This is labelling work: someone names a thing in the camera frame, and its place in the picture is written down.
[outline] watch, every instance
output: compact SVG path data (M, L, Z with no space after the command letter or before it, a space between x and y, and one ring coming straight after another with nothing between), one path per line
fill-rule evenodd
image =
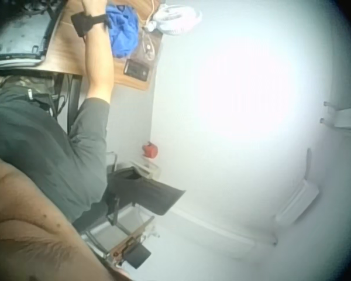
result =
M104 26L111 28L111 23L106 14L99 16L86 15L85 12L76 13L71 16L71 23L79 37L84 37L93 25L104 23Z

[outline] hand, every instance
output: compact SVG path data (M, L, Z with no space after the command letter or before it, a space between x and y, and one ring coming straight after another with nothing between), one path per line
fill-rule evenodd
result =
M107 0L82 0L85 13L91 16L99 16L105 14Z

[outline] gray t-shirt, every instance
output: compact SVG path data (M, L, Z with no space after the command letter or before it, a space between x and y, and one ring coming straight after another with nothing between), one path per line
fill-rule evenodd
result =
M76 220L106 189L109 104L86 99L67 135L43 109L0 94L0 158L32 179L67 217Z

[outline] sleeve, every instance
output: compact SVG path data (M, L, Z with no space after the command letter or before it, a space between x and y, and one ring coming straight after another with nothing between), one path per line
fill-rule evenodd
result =
M71 127L69 138L78 164L106 180L106 126L109 104L99 98L86 99Z

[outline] floor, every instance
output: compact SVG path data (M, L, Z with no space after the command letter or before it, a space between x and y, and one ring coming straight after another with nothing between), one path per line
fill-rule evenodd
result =
M122 85L113 88L111 110L107 127L107 164L113 162L112 154L118 155L118 163L140 160L142 145L150 140L154 81L147 91L140 91ZM66 93L67 82L64 81L63 94ZM86 78L82 80L80 104L88 89ZM66 131L67 107L58 117L58 122Z

